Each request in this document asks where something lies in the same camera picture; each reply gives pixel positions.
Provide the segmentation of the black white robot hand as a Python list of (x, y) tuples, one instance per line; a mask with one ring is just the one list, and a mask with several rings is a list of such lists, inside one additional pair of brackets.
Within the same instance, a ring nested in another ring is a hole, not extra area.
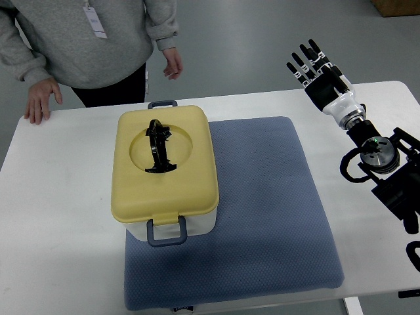
[(336, 122), (366, 120), (366, 108), (356, 101), (355, 90), (350, 81), (336, 65), (331, 64), (313, 39), (309, 39), (308, 43), (310, 48), (303, 44), (300, 44), (299, 48), (319, 75), (316, 76), (295, 52), (291, 53), (292, 58), (311, 82), (292, 63), (288, 62), (286, 66), (304, 87), (315, 107), (325, 115), (332, 116)]

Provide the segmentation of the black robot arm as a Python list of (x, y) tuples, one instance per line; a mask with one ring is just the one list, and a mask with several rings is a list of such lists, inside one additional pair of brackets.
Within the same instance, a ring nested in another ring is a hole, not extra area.
[(349, 182), (372, 180), (373, 195), (404, 225), (419, 233), (419, 140), (397, 127), (383, 136), (367, 119), (366, 105), (356, 99), (353, 84), (313, 39), (299, 46), (286, 64), (312, 103), (355, 143), (340, 162), (340, 174)]

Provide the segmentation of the person's left hand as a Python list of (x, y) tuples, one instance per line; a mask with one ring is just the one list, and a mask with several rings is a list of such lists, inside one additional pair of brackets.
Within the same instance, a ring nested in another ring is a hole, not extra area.
[(162, 51), (167, 65), (163, 70), (164, 76), (169, 80), (178, 79), (183, 71), (182, 58), (176, 48), (169, 48)]

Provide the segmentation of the person's right hand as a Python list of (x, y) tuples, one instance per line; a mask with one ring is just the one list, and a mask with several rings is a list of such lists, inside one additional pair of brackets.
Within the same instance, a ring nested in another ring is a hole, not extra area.
[(40, 125), (51, 116), (49, 100), (53, 95), (57, 104), (63, 103), (62, 93), (57, 81), (50, 77), (32, 85), (28, 90), (28, 99), (24, 118), (31, 124)]

